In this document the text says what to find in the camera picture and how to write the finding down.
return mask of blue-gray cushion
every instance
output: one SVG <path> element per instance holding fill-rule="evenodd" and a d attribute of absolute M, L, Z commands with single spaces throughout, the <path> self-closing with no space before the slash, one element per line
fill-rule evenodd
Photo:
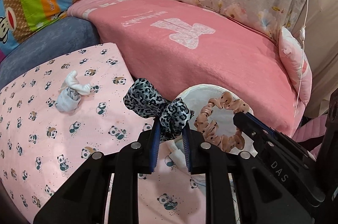
<path fill-rule="evenodd" d="M 25 72 L 58 56 L 100 43 L 95 26 L 66 17 L 37 32 L 0 64 L 0 90 Z"/>

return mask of metal rivet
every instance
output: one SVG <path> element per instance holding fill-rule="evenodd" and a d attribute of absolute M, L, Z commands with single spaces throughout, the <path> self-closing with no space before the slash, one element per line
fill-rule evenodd
<path fill-rule="evenodd" d="M 133 143 L 131 143 L 131 148 L 132 149 L 139 149 L 139 148 L 141 148 L 141 143 L 133 142 Z"/>
<path fill-rule="evenodd" d="M 249 159 L 251 156 L 251 154 L 247 151 L 241 152 L 240 155 L 241 155 L 241 158 L 243 159 Z"/>
<path fill-rule="evenodd" d="M 210 149 L 211 148 L 211 144 L 208 143 L 208 142 L 203 142 L 203 143 L 201 143 L 201 148 L 205 149 L 205 150 Z"/>
<path fill-rule="evenodd" d="M 95 152 L 92 155 L 93 159 L 100 159 L 101 157 L 102 157 L 102 153 L 100 153 L 100 152 Z"/>

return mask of leopard print fabric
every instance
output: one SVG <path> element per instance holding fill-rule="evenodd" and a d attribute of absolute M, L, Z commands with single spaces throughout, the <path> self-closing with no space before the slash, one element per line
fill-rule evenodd
<path fill-rule="evenodd" d="M 161 141 L 179 136 L 194 115 L 194 111 L 188 109 L 182 98 L 176 98 L 172 102 L 164 99 L 145 78 L 135 81 L 123 101 L 129 110 L 143 118 L 159 117 Z"/>

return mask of beige curtain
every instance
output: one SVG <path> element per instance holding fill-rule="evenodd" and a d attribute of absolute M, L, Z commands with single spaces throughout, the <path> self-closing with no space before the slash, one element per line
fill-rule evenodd
<path fill-rule="evenodd" d="M 305 11 L 304 6 L 292 30 L 297 39 Z M 315 118 L 328 109 L 330 95 L 338 88 L 338 0 L 309 0 L 305 53 L 312 70 L 313 85 L 304 115 Z"/>

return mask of peach scrunchie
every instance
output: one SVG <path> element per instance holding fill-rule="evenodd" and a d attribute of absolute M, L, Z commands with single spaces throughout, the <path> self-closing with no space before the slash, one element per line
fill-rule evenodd
<path fill-rule="evenodd" d="M 247 113 L 250 109 L 242 99 L 234 100 L 232 94 L 228 91 L 222 93 L 219 99 L 209 99 L 207 105 L 205 105 L 198 117 L 195 120 L 194 126 L 197 131 L 203 134 L 206 142 L 218 146 L 224 152 L 230 152 L 232 148 L 236 147 L 239 150 L 244 148 L 244 138 L 242 132 L 236 128 L 236 133 L 233 136 L 216 136 L 215 133 L 218 129 L 217 122 L 212 120 L 208 122 L 208 117 L 212 115 L 212 107 L 216 106 L 219 109 L 233 110 L 234 113 L 244 112 Z"/>

